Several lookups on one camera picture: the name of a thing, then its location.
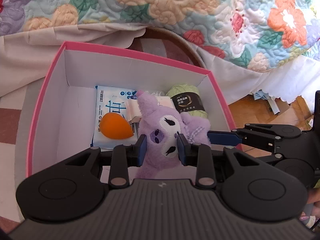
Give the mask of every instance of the beauty blender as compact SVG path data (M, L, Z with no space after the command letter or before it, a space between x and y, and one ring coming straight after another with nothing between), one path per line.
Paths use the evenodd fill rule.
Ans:
M101 133L110 139L127 139L133 136L130 124L117 113L107 113L100 121Z

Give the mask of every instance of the purple plush toy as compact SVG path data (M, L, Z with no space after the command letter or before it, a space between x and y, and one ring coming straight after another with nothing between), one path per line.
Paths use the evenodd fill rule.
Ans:
M147 136L147 152L136 178L153 179L163 170L180 164L177 149L177 135L183 133L190 143L210 145L207 132L210 122L188 113L181 115L175 109L158 106L156 97L147 92L138 91L138 105L142 119L139 135Z

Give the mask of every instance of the blue and white package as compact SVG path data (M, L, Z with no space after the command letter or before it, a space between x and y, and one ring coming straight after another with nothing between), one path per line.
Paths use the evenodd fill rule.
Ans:
M104 149L113 149L120 144L135 144L138 133L134 123L131 123L133 136L123 140L110 139L100 132L100 120L110 112L118 113L127 119L127 109L124 103L129 98L136 97L136 91L123 88L97 86L97 103L93 145Z

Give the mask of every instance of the green yarn ball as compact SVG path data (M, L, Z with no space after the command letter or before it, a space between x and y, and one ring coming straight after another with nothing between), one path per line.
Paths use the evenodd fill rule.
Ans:
M176 85L176 86L173 86L169 92L167 93L167 97L170 97L172 98L173 96L175 95L178 95L178 94L181 94L181 93L184 93L184 92L193 92L193 93L196 93L198 96L200 96L199 94L199 90L197 87L195 86L190 86L190 85ZM207 118L208 119L208 114L206 111L203 111L203 110L193 110L193 111L189 111L187 112L189 113L190 115L192 116L200 116L202 118Z

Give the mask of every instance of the embroidered black eye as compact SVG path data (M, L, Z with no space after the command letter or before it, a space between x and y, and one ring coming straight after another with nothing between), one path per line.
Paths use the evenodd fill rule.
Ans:
M166 118L164 120L168 123L168 125L176 125L176 123L172 120L168 120Z
M161 143L162 140L164 139L164 134L159 129L154 130L152 131L152 133L150 133L150 139L154 143Z
M176 150L176 147L175 147L175 146L171 146L171 147L169 148L169 150L167 150L166 154L168 155L168 154L170 154L170 153L173 153L175 150Z

